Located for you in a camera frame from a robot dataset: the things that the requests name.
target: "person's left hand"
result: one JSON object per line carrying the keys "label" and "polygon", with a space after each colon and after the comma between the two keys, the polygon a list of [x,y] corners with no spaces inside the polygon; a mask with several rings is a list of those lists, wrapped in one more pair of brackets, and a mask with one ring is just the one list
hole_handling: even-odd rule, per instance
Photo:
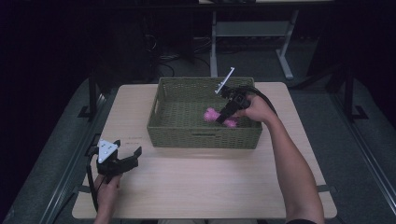
{"label": "person's left hand", "polygon": [[120,179],[122,175],[114,176],[107,184],[103,175],[98,175],[94,185],[97,190],[98,214],[96,224],[109,223],[115,211],[115,203],[119,195]]}

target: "gray carpet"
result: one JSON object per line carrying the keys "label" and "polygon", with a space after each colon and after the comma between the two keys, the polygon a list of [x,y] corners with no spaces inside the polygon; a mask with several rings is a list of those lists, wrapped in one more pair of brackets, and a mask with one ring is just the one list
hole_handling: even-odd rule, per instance
{"label": "gray carpet", "polygon": [[[219,73],[228,73],[235,67],[236,76],[254,77],[256,81],[282,81],[292,86],[305,79],[315,43],[293,43],[287,58],[295,79],[288,81],[283,77],[277,61],[274,45],[262,50],[240,51],[235,54],[220,54]],[[208,62],[208,53],[197,54]],[[176,60],[167,63],[175,69],[176,77],[209,77],[209,67],[201,60],[189,63]],[[160,66],[162,76],[172,75],[168,67]],[[350,133],[343,115],[338,112],[331,96],[324,91],[326,78],[303,91],[291,91],[291,97],[303,122],[308,139],[315,151],[318,164],[332,187],[332,196],[338,209],[338,217],[326,223],[396,223],[382,192],[375,183],[373,175],[362,158],[358,144]],[[366,111],[370,119],[358,120],[356,125],[368,145],[373,149],[378,161],[390,181],[395,184],[396,133],[390,127],[374,104],[367,90],[357,85],[356,104]],[[54,129],[52,136],[43,149],[29,178],[26,180],[16,199],[8,219],[4,223],[42,223],[47,222],[45,211],[51,199],[59,199],[53,211],[58,214],[56,223],[92,223],[92,220],[77,220],[71,215],[76,196],[73,188],[80,185],[85,175],[86,158],[83,156],[95,133],[100,133],[105,125],[117,89],[106,96],[99,107],[99,114],[93,122],[78,118],[79,110],[88,104],[88,83],[85,81],[70,100],[68,107]],[[67,179],[64,187],[61,177]],[[283,223],[284,220],[268,220],[270,224]],[[139,223],[139,220],[113,220],[113,223]]]}

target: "person's right arm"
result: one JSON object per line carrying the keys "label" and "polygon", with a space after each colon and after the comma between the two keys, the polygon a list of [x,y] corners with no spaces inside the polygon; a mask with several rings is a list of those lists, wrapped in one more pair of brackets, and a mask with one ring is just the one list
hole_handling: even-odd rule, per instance
{"label": "person's right arm", "polygon": [[324,223],[323,206],[317,184],[305,158],[294,145],[279,117],[259,96],[249,96],[250,107],[236,116],[263,122],[271,134],[276,175],[286,206],[286,221],[307,219]]}

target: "person's right hand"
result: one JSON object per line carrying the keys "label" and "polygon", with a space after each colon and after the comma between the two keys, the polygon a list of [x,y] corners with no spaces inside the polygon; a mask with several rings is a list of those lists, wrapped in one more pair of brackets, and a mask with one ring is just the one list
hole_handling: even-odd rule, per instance
{"label": "person's right hand", "polygon": [[270,108],[270,106],[265,103],[265,101],[258,95],[248,95],[247,99],[250,101],[250,107],[243,110],[236,111],[235,115],[237,117],[248,117],[250,119],[264,122],[267,124],[269,120],[276,119],[277,115]]}

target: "woven basket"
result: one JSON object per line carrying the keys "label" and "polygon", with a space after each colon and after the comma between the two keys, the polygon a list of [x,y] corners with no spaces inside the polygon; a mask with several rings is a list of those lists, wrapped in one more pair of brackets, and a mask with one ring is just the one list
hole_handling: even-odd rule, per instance
{"label": "woven basket", "polygon": [[[249,148],[257,146],[262,124],[241,118],[236,128],[204,121],[209,107],[220,111],[227,100],[215,94],[223,78],[163,77],[148,120],[155,147]],[[253,78],[231,77],[227,86],[254,85]]]}

